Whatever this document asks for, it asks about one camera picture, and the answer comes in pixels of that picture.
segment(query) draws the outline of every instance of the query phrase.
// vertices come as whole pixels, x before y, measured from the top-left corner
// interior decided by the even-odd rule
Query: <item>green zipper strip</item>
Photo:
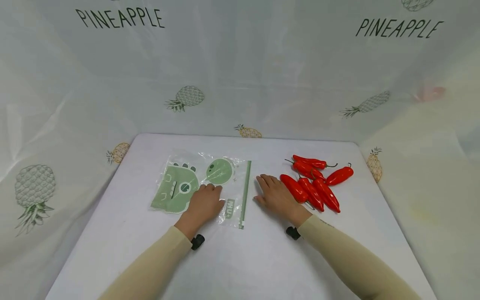
[[[245,221],[245,207],[247,206],[247,197],[248,197],[248,184],[250,182],[250,166],[252,161],[247,162],[247,173],[245,174],[245,184],[243,185],[243,202],[241,204],[241,215],[239,228],[243,229],[243,221]]]

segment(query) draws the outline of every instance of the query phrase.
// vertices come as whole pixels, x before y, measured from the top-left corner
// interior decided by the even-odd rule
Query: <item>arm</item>
[[[175,226],[115,279],[99,300],[157,299],[192,246],[190,240],[222,210],[225,201],[219,201],[221,191],[221,186],[200,186]]]
[[[416,300],[420,297],[380,258],[298,204],[273,176],[257,180],[264,192],[256,200],[287,219],[325,258],[345,285],[362,300]]]

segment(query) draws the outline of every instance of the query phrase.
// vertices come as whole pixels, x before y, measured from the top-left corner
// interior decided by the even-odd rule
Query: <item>pineapple print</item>
[[[53,210],[47,202],[55,191],[55,176],[50,167],[45,165],[28,166],[20,170],[15,183],[17,204],[23,207],[24,213],[19,217],[21,233],[29,233],[35,225],[42,225],[43,219],[50,217],[47,211]]]
[[[261,138],[262,134],[253,128],[244,127],[242,124],[239,124],[235,127],[235,130],[240,132],[242,137],[253,137],[253,138]]]
[[[375,182],[379,182],[382,178],[382,165],[380,165],[380,160],[378,160],[378,154],[382,151],[381,148],[375,147],[370,152],[370,156],[367,159],[367,166],[370,169],[370,172],[375,178]]]
[[[381,94],[377,94],[368,98],[367,100],[363,101],[359,106],[352,106],[351,108],[347,108],[341,111],[342,116],[344,118],[351,118],[357,112],[369,112],[374,108],[377,108],[379,105],[385,103],[390,98],[390,92],[384,91]]]
[[[429,6],[433,0],[402,0],[403,7],[411,12],[416,12]]]
[[[128,143],[120,143],[118,144],[112,152],[107,151],[107,159],[108,163],[112,164],[112,162],[116,162],[117,164],[121,163],[125,154],[127,154],[128,149],[130,149],[130,145]]]
[[[185,106],[198,105],[205,99],[205,95],[196,86],[188,85],[184,86],[175,95],[175,101],[170,100],[165,104],[168,109],[173,111],[185,111]]]

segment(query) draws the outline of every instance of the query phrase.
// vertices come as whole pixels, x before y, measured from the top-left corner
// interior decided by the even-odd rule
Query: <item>arm sleeve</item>
[[[362,300],[416,300],[420,297],[380,258],[331,225],[311,216],[298,232],[326,259]]]
[[[192,243],[176,227],[145,250],[99,300],[157,299]]]

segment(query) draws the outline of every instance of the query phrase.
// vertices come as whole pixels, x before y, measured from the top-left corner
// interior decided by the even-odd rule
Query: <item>white backdrop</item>
[[[160,132],[358,143],[438,298],[477,299],[479,9],[473,0],[3,1],[2,297],[44,298],[128,150],[121,143]],[[204,99],[177,94],[184,86]],[[42,222],[22,231],[22,169],[37,165],[55,178],[37,204],[53,210],[37,209]]]

